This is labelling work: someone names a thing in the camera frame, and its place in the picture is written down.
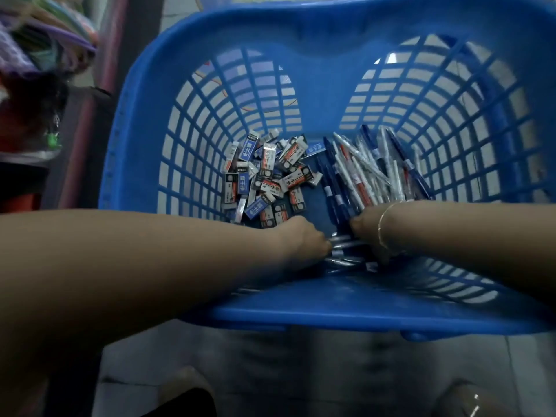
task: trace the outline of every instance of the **black pants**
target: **black pants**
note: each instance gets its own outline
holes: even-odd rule
[[[204,389],[195,388],[181,394],[143,417],[216,417],[212,396]]]

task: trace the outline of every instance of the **pile of pens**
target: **pile of pens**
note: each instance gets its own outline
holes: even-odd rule
[[[333,250],[325,259],[328,273],[376,272],[370,248],[354,239],[349,221],[367,206],[430,199],[419,152],[412,149],[409,154],[385,126],[372,132],[362,125],[354,141],[332,135],[331,141],[325,137],[309,144],[303,134],[279,140],[273,129],[262,137],[250,131],[241,148],[231,143],[222,167],[222,209],[235,224],[246,216],[272,228],[287,221],[290,213],[304,213],[302,186],[315,189],[322,181],[329,218],[337,228],[329,238]]]

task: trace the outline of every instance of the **forearm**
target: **forearm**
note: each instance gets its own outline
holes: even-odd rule
[[[384,217],[388,246],[435,257],[549,301],[556,294],[556,208],[408,202]]]
[[[54,362],[174,317],[289,254],[270,230],[142,213],[38,212],[0,217],[0,227],[0,331]]]

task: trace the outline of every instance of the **gold bracelet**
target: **gold bracelet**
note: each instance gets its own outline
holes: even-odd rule
[[[383,214],[380,216],[379,219],[379,229],[378,229],[378,233],[379,233],[379,244],[381,246],[383,246],[387,251],[390,251],[390,249],[388,248],[388,246],[386,245],[386,243],[383,241],[382,236],[380,235],[380,225],[382,224],[382,220],[384,218],[384,216],[386,215],[386,212],[388,212],[390,210],[390,208],[392,208],[394,205],[400,204],[401,202],[397,202],[397,203],[392,203],[388,208],[386,208],[386,210],[383,212]]]

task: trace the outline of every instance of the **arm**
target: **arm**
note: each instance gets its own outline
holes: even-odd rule
[[[0,228],[0,384],[13,384],[22,369],[45,375],[250,277],[306,265],[331,248],[301,217],[256,230],[67,210],[1,216]]]
[[[379,246],[378,223],[389,205],[367,208],[354,232]],[[556,295],[556,206],[418,201],[394,205],[381,223],[392,251],[460,266],[553,302]]]

